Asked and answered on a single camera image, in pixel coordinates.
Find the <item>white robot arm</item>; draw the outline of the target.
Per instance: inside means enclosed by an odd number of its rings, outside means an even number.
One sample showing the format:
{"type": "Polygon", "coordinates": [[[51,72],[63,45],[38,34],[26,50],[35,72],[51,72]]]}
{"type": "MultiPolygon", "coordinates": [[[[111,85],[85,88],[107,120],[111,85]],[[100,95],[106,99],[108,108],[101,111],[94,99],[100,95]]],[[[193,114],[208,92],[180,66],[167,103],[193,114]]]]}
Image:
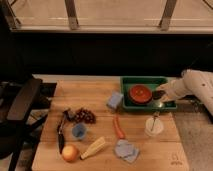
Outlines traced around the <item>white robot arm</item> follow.
{"type": "Polygon", "coordinates": [[[186,69],[182,77],[161,84],[157,90],[164,91],[161,102],[175,101],[187,95],[196,96],[213,116],[213,72],[186,69]]]}

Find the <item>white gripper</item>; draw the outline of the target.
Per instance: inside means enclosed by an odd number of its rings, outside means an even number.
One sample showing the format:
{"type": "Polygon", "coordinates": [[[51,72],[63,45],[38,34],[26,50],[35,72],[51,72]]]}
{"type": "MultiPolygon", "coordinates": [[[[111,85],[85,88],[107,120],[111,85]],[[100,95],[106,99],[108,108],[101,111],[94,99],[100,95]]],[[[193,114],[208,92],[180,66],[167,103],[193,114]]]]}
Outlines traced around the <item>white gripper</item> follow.
{"type": "Polygon", "coordinates": [[[161,84],[156,90],[164,91],[160,98],[161,102],[175,101],[187,95],[187,88],[182,79],[171,80],[168,83],[161,84]]]}

